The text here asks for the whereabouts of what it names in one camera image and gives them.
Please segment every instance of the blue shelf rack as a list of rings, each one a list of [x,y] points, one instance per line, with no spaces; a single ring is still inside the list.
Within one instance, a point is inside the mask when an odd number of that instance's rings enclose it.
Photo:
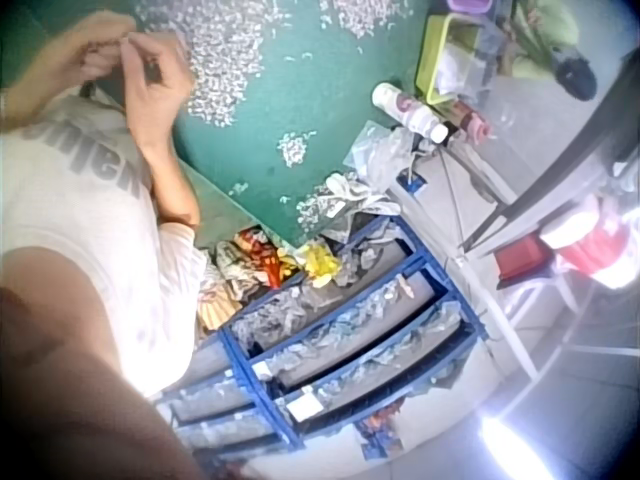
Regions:
[[[379,229],[383,222],[390,217],[375,217],[365,227],[360,229],[349,242],[342,245],[337,253],[348,251],[366,239],[369,235]],[[288,337],[265,350],[264,352],[250,357],[238,344],[235,336],[228,325],[248,313],[255,312],[277,295],[282,290],[270,291],[258,300],[239,311],[227,326],[220,329],[217,334],[212,335],[202,342],[199,349],[210,348],[214,342],[221,342],[229,358],[231,367],[227,370],[214,373],[204,379],[199,379],[190,385],[180,385],[178,388],[165,391],[161,398],[155,403],[157,405],[169,405],[176,400],[184,399],[185,396],[196,394],[203,389],[212,387],[220,382],[233,379],[238,388],[246,393],[247,404],[217,413],[203,418],[189,419],[184,421],[173,413],[172,424],[176,433],[180,436],[188,435],[191,431],[197,431],[203,427],[214,427],[226,422],[236,421],[247,415],[261,416],[266,420],[272,429],[272,433],[222,447],[200,448],[194,451],[196,459],[206,468],[207,459],[216,458],[235,459],[250,457],[267,453],[293,451],[304,448],[305,441],[317,436],[331,435],[340,431],[347,425],[367,418],[376,411],[396,401],[398,398],[410,393],[415,385],[421,384],[429,378],[437,375],[445,369],[451,362],[465,355],[478,339],[486,338],[484,326],[480,322],[473,309],[468,304],[464,296],[458,290],[454,282],[447,275],[444,268],[437,262],[433,254],[420,241],[417,235],[401,217],[391,217],[403,231],[406,242],[398,240],[398,243],[406,258],[391,268],[380,278],[372,282],[365,289],[351,297],[324,316],[317,319],[311,325],[303,328],[291,337]],[[372,345],[367,345],[365,351],[358,351],[355,355],[331,365],[327,371],[314,375],[309,381],[305,381],[303,388],[298,386],[290,387],[285,391],[281,389],[269,388],[257,377],[254,366],[271,356],[281,352],[285,348],[304,340],[312,331],[321,325],[329,324],[336,320],[338,316],[354,308],[358,303],[368,298],[397,275],[402,274],[406,278],[421,274],[434,291],[434,297],[415,311],[405,322],[401,322],[381,338],[376,339]],[[304,280],[304,274],[298,273],[283,285],[283,289],[300,284]],[[346,405],[339,406],[327,413],[311,417],[303,422],[296,422],[287,414],[283,407],[285,404],[301,397],[304,392],[317,391],[323,385],[339,378],[341,375],[357,368],[364,362],[374,358],[384,349],[400,342],[406,335],[429,323],[434,313],[443,303],[457,301],[461,307],[461,317],[463,321],[458,328],[450,334],[432,351],[419,358],[404,371],[399,372],[393,378],[378,385],[365,395],[350,401]]]

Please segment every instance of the white t-shirt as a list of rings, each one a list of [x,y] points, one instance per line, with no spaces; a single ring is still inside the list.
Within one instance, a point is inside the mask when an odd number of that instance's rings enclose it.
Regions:
[[[78,97],[2,136],[2,253],[44,247],[104,302],[125,378],[152,395],[186,371],[205,258],[193,231],[158,227],[151,176],[122,113]]]

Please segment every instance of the blue metal shelf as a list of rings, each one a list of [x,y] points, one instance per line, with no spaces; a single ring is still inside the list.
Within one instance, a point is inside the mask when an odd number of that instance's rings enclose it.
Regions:
[[[235,341],[231,332],[227,330],[227,327],[220,329],[220,338],[225,348],[228,349],[229,358],[234,364],[234,373],[248,382],[248,390],[251,392],[254,405],[261,410],[261,413],[271,424],[273,430],[281,436],[292,450],[304,448],[304,443],[302,443],[302,440],[300,440],[300,437],[293,427],[282,416],[278,407],[269,398],[269,395],[260,383],[253,368],[251,368],[249,361],[244,356],[240,345]]]
[[[359,244],[372,232],[380,228],[383,222],[387,221],[387,218],[388,217],[375,218],[372,222],[353,235],[349,243],[340,248],[340,251],[347,251]],[[232,445],[225,445],[215,449],[197,450],[194,452],[196,457],[203,459],[203,462],[206,463],[207,455],[234,459],[251,455],[267,454],[277,451],[291,451],[304,448],[305,440],[337,432],[344,426],[367,418],[379,409],[384,408],[396,401],[398,398],[410,393],[414,384],[436,375],[452,361],[468,352],[478,338],[483,338],[486,335],[484,326],[475,315],[459,289],[456,287],[453,280],[437,262],[433,254],[426,248],[402,218],[393,217],[392,221],[401,227],[406,236],[406,243],[404,241],[399,241],[399,243],[405,254],[407,254],[407,258],[395,265],[380,278],[376,279],[371,285],[363,289],[361,292],[354,295],[343,305],[333,309],[317,319],[311,325],[305,327],[303,330],[283,340],[279,344],[272,346],[270,349],[254,358],[247,357],[247,354],[240,347],[236,338],[229,329],[230,323],[227,324],[219,331],[216,338],[218,338],[224,346],[231,363],[231,369],[210,375],[202,380],[194,382],[191,385],[185,387],[180,386],[175,391],[164,393],[163,397],[158,400],[157,403],[162,404],[170,402],[171,400],[180,399],[183,394],[196,393],[203,388],[213,386],[216,383],[226,380],[231,375],[238,382],[238,386],[247,393],[252,404],[239,407],[230,412],[224,412],[190,422],[179,423],[176,430],[184,433],[185,431],[189,431],[189,429],[197,429],[203,425],[217,425],[234,421],[238,418],[238,415],[262,416],[273,429],[273,433],[260,438],[250,439]],[[321,373],[314,375],[314,378],[317,378],[317,380],[311,381],[310,385],[312,385],[314,389],[321,388],[326,383],[339,378],[341,375],[348,373],[352,369],[362,365],[364,362],[374,358],[386,348],[401,341],[414,329],[430,322],[430,315],[432,315],[436,309],[440,308],[440,306],[447,301],[455,300],[460,302],[461,305],[461,316],[464,321],[461,322],[455,332],[449,335],[424,357],[418,359],[411,366],[402,372],[399,372],[382,385],[372,388],[368,393],[362,394],[359,398],[350,401],[346,405],[329,410],[325,414],[312,417],[301,423],[295,423],[293,425],[290,424],[275,402],[278,401],[278,404],[283,401],[285,403],[289,403],[302,395],[301,390],[296,389],[286,395],[279,396],[278,398],[272,398],[265,389],[265,386],[256,376],[253,370],[253,365],[270,358],[274,354],[282,351],[292,344],[295,344],[296,342],[304,340],[318,327],[334,321],[339,315],[345,313],[351,308],[354,308],[358,303],[366,300],[374,291],[382,288],[385,284],[392,281],[398,274],[404,274],[405,276],[410,277],[418,272],[421,273],[431,285],[436,295],[435,298],[428,301],[421,309],[414,311],[414,313],[411,314],[411,317],[409,317],[405,322],[398,324],[396,330],[391,329],[387,334],[381,335],[379,339],[370,342],[369,345],[373,346],[366,352],[363,352],[359,357],[354,358],[354,356],[357,356],[358,353],[362,352],[362,350],[368,348],[367,346],[363,345],[360,350],[353,353],[353,356],[349,356],[337,365],[329,367],[329,371],[325,373],[324,376],[318,378],[322,375]],[[285,282],[283,289],[290,288],[291,286],[300,283],[304,278],[305,274],[302,272],[294,275],[291,279]],[[242,318],[242,316],[248,313],[255,312],[272,300],[275,295],[281,291],[282,289],[270,291],[260,297],[251,305],[238,312],[232,321]],[[201,349],[207,348],[215,341],[215,338],[207,339],[203,342]]]
[[[269,357],[272,357],[273,355],[275,355],[278,352],[281,352],[288,346],[293,345],[294,343],[297,343],[301,340],[304,340],[312,330],[315,330],[316,328],[321,327],[322,325],[326,325],[327,323],[334,321],[344,312],[354,308],[358,303],[369,298],[369,296],[373,292],[384,287],[387,283],[392,281],[398,275],[403,273],[406,275],[413,275],[416,271],[420,269],[422,265],[424,265],[424,263],[425,263],[424,257],[420,253],[414,253],[413,255],[405,258],[402,262],[400,262],[398,265],[393,267],[391,270],[385,273],[378,280],[373,282],[371,285],[369,285],[367,288],[365,288],[358,294],[351,297],[347,302],[343,303],[338,308],[332,310],[331,312],[327,313],[323,317],[320,317],[311,325],[308,325],[307,327],[303,328],[295,335],[292,335],[286,340],[271,347],[269,350],[266,350],[265,352],[261,353],[256,357],[253,357],[250,360],[251,365],[255,365],[256,363],[259,363]]]
[[[414,385],[421,384],[444,370],[449,364],[468,352],[480,338],[479,333],[469,323],[461,323],[458,329],[407,370],[385,384],[347,405],[313,417],[297,425],[303,441],[338,433],[354,422],[364,420],[380,409],[389,406],[399,398],[410,394]],[[286,448],[277,437],[270,435],[251,442],[225,446],[212,450],[212,455],[225,459],[246,458],[283,452]]]
[[[354,402],[339,407],[326,415],[314,417],[298,425],[304,440],[331,435],[354,422],[364,420],[397,399],[411,393],[413,385],[431,378],[452,361],[467,352],[479,338],[473,326],[462,323],[460,327],[422,360],[384,385]]]
[[[362,290],[361,292],[359,292],[358,294],[356,294],[355,296],[353,296],[351,299],[349,299],[346,303],[342,304],[340,307],[328,312],[326,315],[320,317],[319,319],[317,319],[315,322],[313,322],[312,324],[308,325],[307,327],[305,327],[304,329],[300,330],[298,333],[296,333],[295,335],[285,339],[284,341],[280,342],[277,345],[274,345],[273,347],[271,347],[270,349],[266,350],[265,352],[261,353],[260,355],[253,357],[251,359],[249,359],[249,363],[253,366],[257,363],[260,363],[261,361],[272,357],[273,355],[275,355],[278,352],[281,352],[282,350],[284,350],[285,348],[289,347],[290,345],[293,345],[294,343],[300,342],[301,340],[304,340],[311,331],[315,330],[316,328],[325,325],[329,322],[334,321],[336,318],[338,318],[338,316],[340,316],[341,314],[343,314],[344,312],[350,310],[351,308],[355,307],[355,305],[357,305],[358,303],[362,302],[363,300],[367,299],[369,297],[369,295],[371,295],[371,293],[373,293],[374,291],[382,288],[384,285],[386,285],[387,283],[389,283],[390,281],[392,281],[397,275],[399,274],[404,274],[406,276],[411,276],[413,275],[415,272],[419,271],[425,264],[425,259],[424,256],[422,255],[422,253],[420,251],[417,251],[415,253],[413,253],[411,256],[405,258],[402,262],[400,262],[398,265],[396,265],[395,267],[393,267],[389,272],[387,272],[385,275],[383,275],[382,277],[380,277],[378,280],[376,280],[375,282],[373,282],[371,285],[369,285],[367,288],[365,288],[364,290]],[[230,332],[227,327],[224,328],[225,331],[227,331],[228,335],[232,337],[231,342],[235,345],[237,345],[237,341],[235,340],[235,337],[233,336],[233,333]],[[240,354],[243,358],[246,358],[246,354],[244,353],[244,350],[238,345],[238,348],[240,349]],[[162,404],[162,403],[166,403],[170,400],[176,400],[181,398],[181,396],[183,394],[193,394],[203,388],[207,388],[210,387],[212,385],[215,385],[216,383],[222,382],[224,381],[226,378],[228,377],[228,375],[226,374],[226,372],[219,372],[211,377],[207,377],[203,380],[199,380],[191,385],[189,385],[188,387],[183,387],[180,390],[173,390],[170,392],[166,392],[163,394],[163,396],[156,400],[156,404]]]
[[[345,243],[344,245],[339,246],[336,249],[335,253],[339,254],[339,253],[348,252],[353,247],[355,247],[360,242],[362,242],[362,240],[364,240],[367,236],[369,236],[371,233],[375,232],[378,228],[380,228],[382,226],[382,224],[385,221],[387,221],[388,219],[390,219],[390,218],[392,218],[392,217],[387,217],[387,216],[384,216],[384,215],[375,217],[371,222],[369,222],[367,225],[362,227],[356,233],[351,235],[351,238],[349,238],[349,241],[347,243]],[[281,288],[279,288],[277,290],[269,290],[267,293],[262,295],[260,298],[254,300],[253,302],[251,302],[251,304],[247,305],[242,310],[237,312],[233,317],[231,317],[231,320],[229,320],[228,324],[230,325],[235,320],[237,320],[239,318],[242,318],[245,315],[248,315],[249,313],[253,313],[256,310],[259,310],[266,303],[268,303],[271,300],[273,300],[273,298],[276,295],[278,295],[280,292],[282,292],[283,290],[286,290],[288,288],[291,288],[291,287],[301,283],[305,279],[306,276],[307,276],[306,273],[302,272],[302,271],[296,273],[293,277],[289,278],[286,282],[284,282],[282,284]],[[204,340],[200,344],[199,348],[200,349],[206,348],[208,345],[210,345],[214,341],[215,340],[212,337],[209,337],[209,338],[207,338],[206,340]]]
[[[346,365],[343,365],[342,367],[333,370],[328,375],[325,375],[321,379],[313,383],[310,383],[308,385],[312,385],[314,390],[317,388],[321,388],[326,383],[329,383],[330,381],[341,377],[345,373],[350,372],[351,370],[359,367],[360,365],[367,362],[368,360],[371,360],[372,358],[380,354],[383,350],[400,342],[406,335],[411,333],[416,328],[419,328],[422,325],[429,323],[429,322],[425,322],[425,320],[429,319],[429,317],[431,317],[434,313],[436,313],[443,303],[453,301],[453,300],[455,300],[455,296],[452,293],[445,294],[443,297],[436,300],[436,302],[433,303],[431,306],[429,306],[426,310],[421,312],[411,323],[409,323],[408,325],[406,325],[405,327],[403,327],[402,329],[400,329],[399,331],[391,335],[385,341],[377,344],[375,347],[368,350],[367,353],[365,353],[364,355],[361,355],[356,360],[353,360],[352,362],[349,362]],[[302,395],[304,395],[302,390],[296,390],[294,392],[288,393],[283,398],[285,399],[286,403],[289,403],[294,401],[297,398],[300,398]]]

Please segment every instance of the white bottle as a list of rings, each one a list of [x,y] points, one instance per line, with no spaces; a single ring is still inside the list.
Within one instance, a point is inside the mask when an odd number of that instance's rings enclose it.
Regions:
[[[389,83],[381,83],[371,96],[373,104],[414,133],[442,143],[449,129],[425,104]]]

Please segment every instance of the paper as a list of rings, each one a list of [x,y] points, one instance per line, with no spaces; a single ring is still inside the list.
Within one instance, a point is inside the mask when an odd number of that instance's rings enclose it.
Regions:
[[[263,380],[265,378],[271,379],[273,377],[273,374],[271,373],[271,370],[269,370],[269,366],[265,361],[256,363],[253,366],[253,372],[258,376],[260,380]]]
[[[327,217],[329,218],[335,217],[340,212],[340,210],[342,210],[346,205],[347,205],[346,202],[343,202],[342,200],[340,200],[335,205],[333,205],[329,209],[329,211],[327,211]]]
[[[298,422],[317,415],[324,407],[313,393],[305,393],[300,398],[287,404],[287,409]]]

